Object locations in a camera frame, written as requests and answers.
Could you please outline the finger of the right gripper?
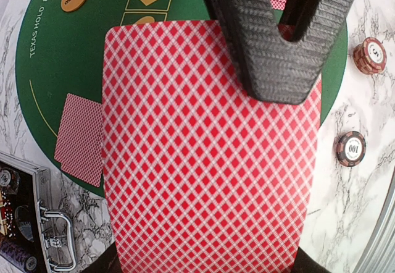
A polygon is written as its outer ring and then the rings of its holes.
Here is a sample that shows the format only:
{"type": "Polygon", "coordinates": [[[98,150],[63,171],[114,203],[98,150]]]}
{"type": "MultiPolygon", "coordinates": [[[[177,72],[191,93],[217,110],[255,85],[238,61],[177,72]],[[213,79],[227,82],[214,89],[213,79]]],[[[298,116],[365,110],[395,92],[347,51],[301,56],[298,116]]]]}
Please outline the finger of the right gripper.
{"type": "Polygon", "coordinates": [[[310,93],[354,0],[287,0],[281,19],[270,0],[206,0],[220,23],[248,95],[300,104],[310,93]]]}

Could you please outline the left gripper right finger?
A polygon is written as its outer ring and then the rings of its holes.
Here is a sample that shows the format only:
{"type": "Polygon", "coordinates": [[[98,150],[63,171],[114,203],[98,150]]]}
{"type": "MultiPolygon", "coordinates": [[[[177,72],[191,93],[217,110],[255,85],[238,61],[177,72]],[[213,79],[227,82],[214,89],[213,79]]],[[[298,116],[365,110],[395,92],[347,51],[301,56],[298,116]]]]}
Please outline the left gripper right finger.
{"type": "Polygon", "coordinates": [[[293,273],[330,273],[315,262],[302,248],[298,248],[293,273]]]}

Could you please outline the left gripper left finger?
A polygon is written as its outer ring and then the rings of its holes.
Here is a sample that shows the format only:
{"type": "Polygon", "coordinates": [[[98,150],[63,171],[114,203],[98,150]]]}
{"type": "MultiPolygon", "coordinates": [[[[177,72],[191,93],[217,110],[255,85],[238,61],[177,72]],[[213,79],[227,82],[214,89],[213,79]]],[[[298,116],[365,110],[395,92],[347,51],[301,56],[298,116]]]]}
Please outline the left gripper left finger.
{"type": "Polygon", "coordinates": [[[120,273],[120,261],[115,245],[111,245],[85,269],[85,273],[120,273]]]}

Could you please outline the red poker chip stack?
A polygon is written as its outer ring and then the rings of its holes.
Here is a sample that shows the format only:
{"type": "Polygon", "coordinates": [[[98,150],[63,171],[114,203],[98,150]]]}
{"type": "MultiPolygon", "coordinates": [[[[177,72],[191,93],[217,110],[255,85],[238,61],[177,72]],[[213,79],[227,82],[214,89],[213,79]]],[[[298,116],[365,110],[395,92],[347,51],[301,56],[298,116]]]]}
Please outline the red poker chip stack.
{"type": "Polygon", "coordinates": [[[382,43],[370,36],[354,48],[353,59],[363,74],[373,75],[384,71],[387,55],[382,43]]]}

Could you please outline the black poker chip stack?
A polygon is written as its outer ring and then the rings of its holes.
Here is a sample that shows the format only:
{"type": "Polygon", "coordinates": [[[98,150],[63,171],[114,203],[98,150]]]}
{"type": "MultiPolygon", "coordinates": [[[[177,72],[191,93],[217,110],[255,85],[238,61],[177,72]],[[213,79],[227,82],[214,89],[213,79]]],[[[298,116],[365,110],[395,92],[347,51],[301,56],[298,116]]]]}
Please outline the black poker chip stack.
{"type": "Polygon", "coordinates": [[[354,167],[363,160],[367,145],[364,136],[358,131],[350,131],[340,136],[336,144],[336,157],[346,167],[354,167]]]}

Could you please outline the red-backed card deck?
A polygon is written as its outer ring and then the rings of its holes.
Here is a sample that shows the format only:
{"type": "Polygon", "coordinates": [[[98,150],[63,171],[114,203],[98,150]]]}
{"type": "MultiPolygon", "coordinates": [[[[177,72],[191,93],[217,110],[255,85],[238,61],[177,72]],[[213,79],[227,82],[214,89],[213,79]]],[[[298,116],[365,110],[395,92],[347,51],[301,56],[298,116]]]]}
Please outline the red-backed card deck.
{"type": "Polygon", "coordinates": [[[111,28],[104,189],[124,272],[289,272],[313,181],[321,82],[243,90],[217,21],[111,28]]]}

